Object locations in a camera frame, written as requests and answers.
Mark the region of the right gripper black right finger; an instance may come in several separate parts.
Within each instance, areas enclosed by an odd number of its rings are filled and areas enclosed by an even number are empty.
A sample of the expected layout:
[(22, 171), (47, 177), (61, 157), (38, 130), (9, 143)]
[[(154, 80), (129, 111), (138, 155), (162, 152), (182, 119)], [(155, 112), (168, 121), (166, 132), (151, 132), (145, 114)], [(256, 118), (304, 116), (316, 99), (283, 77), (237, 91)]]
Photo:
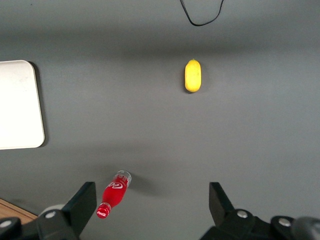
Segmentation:
[(234, 208), (218, 182), (209, 184), (209, 211), (214, 226), (201, 237), (202, 240), (258, 239), (253, 233), (255, 217), (247, 210)]

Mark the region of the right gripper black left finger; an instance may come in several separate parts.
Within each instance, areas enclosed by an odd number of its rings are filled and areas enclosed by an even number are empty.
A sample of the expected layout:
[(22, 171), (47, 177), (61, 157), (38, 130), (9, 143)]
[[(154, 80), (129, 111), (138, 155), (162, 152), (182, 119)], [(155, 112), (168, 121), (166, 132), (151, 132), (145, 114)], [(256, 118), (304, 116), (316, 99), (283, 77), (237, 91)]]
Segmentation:
[(96, 184), (85, 182), (64, 206), (51, 207), (37, 218), (39, 239), (78, 240), (96, 206)]

